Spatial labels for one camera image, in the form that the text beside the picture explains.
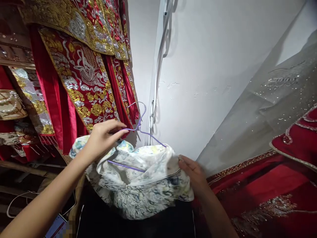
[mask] left hand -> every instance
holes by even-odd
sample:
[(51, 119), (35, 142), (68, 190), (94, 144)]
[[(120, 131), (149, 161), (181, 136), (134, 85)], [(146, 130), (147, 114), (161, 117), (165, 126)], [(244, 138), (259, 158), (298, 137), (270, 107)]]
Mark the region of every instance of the left hand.
[(115, 119), (95, 124), (85, 147), (81, 150), (81, 154), (85, 154), (85, 162), (91, 164), (100, 155), (111, 149), (119, 138), (129, 132), (128, 130), (120, 131), (122, 128), (126, 128), (126, 125)]

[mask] finger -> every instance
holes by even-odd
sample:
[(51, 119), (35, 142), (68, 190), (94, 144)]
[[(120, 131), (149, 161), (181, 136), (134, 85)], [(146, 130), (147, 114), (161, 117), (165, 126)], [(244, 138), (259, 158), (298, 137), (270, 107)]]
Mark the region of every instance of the finger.
[(118, 132), (118, 131), (120, 131), (120, 130), (122, 130), (122, 129), (124, 129), (124, 128), (122, 128), (122, 127), (115, 127), (114, 129), (110, 130), (109, 133), (110, 133), (110, 134), (114, 134), (114, 133), (116, 133), (116, 132)]
[(116, 127), (123, 127), (126, 128), (126, 125), (122, 122), (118, 122), (115, 119), (111, 119), (105, 122), (102, 122), (102, 126), (103, 128), (106, 130), (106, 132), (111, 131), (112, 129), (116, 128)]
[(183, 160), (178, 161), (178, 165), (182, 170), (185, 171), (185, 173), (188, 176), (191, 176), (193, 174), (193, 171), (191, 170), (191, 168), (188, 167), (187, 164)]
[(194, 170), (197, 167), (196, 162), (191, 160), (190, 158), (183, 155), (179, 155), (179, 157), (183, 159), (187, 166), (190, 167), (192, 170)]
[(128, 130), (122, 130), (122, 131), (118, 131), (117, 133), (113, 134), (112, 136), (110, 136), (107, 139), (107, 143), (109, 144), (113, 144), (114, 142), (116, 142), (118, 139), (120, 139), (125, 133), (128, 133)]

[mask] red velvet fabric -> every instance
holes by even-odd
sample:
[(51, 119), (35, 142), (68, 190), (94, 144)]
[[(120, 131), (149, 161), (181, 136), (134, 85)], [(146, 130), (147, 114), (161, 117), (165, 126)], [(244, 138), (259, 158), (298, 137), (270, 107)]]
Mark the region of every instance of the red velvet fabric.
[(45, 138), (45, 141), (55, 142), (56, 138), (59, 149), (63, 154), (68, 154), (75, 139), (86, 134), (86, 128), (78, 120), (76, 109), (60, 81), (36, 25), (30, 27), (30, 35), (36, 72), (55, 131), (54, 138)]
[(0, 65), (0, 89), (7, 89), (7, 90), (14, 90), (12, 83), (10, 82), (10, 79), (7, 76), (7, 73), (5, 72), (2, 65)]
[(289, 158), (309, 163), (317, 171), (317, 104), (272, 141), (274, 149)]
[[(316, 237), (317, 176), (270, 152), (208, 179), (240, 237)], [(197, 199), (196, 237), (210, 237)]]
[[(129, 79), (127, 71), (125, 69), (124, 62), (120, 61), (120, 64), (121, 64), (124, 84), (126, 85), (126, 87), (125, 87), (126, 88), (126, 97), (128, 100), (128, 104), (131, 105), (132, 103), (134, 103), (136, 101), (136, 98), (134, 98), (134, 93), (133, 93), (132, 88), (131, 88), (130, 79)], [(129, 109), (130, 109), (130, 116), (131, 116), (132, 124), (135, 124), (135, 120), (139, 118), (138, 106), (135, 103), (132, 106), (130, 106)]]
[(111, 89), (112, 89), (112, 93), (113, 93), (113, 96), (114, 96), (116, 104), (117, 104), (117, 111), (118, 111), (120, 120), (122, 123), (126, 124), (128, 126), (128, 128), (132, 128), (132, 126), (129, 126), (130, 122), (127, 120), (127, 116), (122, 108), (122, 105), (124, 105), (124, 104), (122, 102), (120, 91), (119, 91), (117, 81), (116, 81), (116, 76), (115, 76), (114, 71), (113, 71), (111, 56), (102, 55), (102, 59), (104, 60), (104, 64), (107, 66), (106, 71), (107, 71), (108, 78), (109, 78), (110, 83), (111, 83)]

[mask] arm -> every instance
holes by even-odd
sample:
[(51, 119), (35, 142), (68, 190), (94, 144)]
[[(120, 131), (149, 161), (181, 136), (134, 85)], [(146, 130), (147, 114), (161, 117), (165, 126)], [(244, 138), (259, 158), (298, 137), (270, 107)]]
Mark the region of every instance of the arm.
[(0, 234), (0, 238), (43, 238), (85, 169), (128, 132), (124, 130), (112, 136), (109, 134), (111, 130), (121, 127), (126, 125), (115, 120), (94, 125), (85, 147), (50, 185), (13, 219)]
[(212, 237), (238, 238), (224, 208), (208, 186), (206, 176), (199, 164), (182, 155), (180, 159), (179, 167), (191, 179), (192, 188), (201, 203)]

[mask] embroidered panel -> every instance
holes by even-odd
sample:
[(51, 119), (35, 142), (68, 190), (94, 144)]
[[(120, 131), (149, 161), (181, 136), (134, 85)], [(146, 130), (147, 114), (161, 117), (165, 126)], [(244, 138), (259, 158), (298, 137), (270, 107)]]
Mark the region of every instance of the embroidered panel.
[(27, 116), (15, 90), (0, 89), (0, 120), (15, 120)]
[(126, 18), (125, 18), (125, 3), (124, 3), (124, 0), (119, 0), (119, 1), (120, 1), (119, 10), (120, 10), (121, 23), (122, 23), (122, 27), (123, 27), (125, 45), (126, 45), (126, 49), (128, 51), (129, 60), (132, 61), (130, 41), (129, 41), (128, 30), (127, 30), (127, 26), (126, 26)]
[(126, 97), (126, 90), (125, 90), (122, 70), (121, 70), (121, 66), (120, 66), (120, 61), (118, 59), (111, 58), (111, 63), (112, 63), (113, 71), (115, 73), (116, 82), (117, 82), (117, 85), (119, 88), (120, 97), (121, 97), (121, 100), (123, 103), (123, 109), (124, 109), (127, 117), (129, 118), (131, 125), (133, 125), (133, 123), (131, 122), (130, 110), (128, 108), (129, 104), (128, 104), (128, 99)]
[(71, 35), (92, 50), (128, 59), (116, 1), (26, 0), (20, 12), (25, 23), (37, 23)]
[(129, 78), (129, 83), (130, 83), (130, 86), (131, 86), (131, 89), (132, 89), (132, 92), (133, 92), (134, 100), (136, 100), (136, 93), (135, 93), (133, 79), (132, 79), (132, 76), (131, 76), (131, 70), (130, 70), (129, 62), (127, 60), (124, 60), (123, 63), (124, 63), (126, 74), (128, 75), (128, 78)]
[(95, 123), (116, 118), (116, 102), (101, 55), (62, 32), (42, 28), (41, 38), (89, 131)]
[(36, 132), (43, 135), (53, 135), (53, 125), (46, 109), (36, 71), (22, 68), (10, 68), (10, 70), (23, 92), (21, 98)]

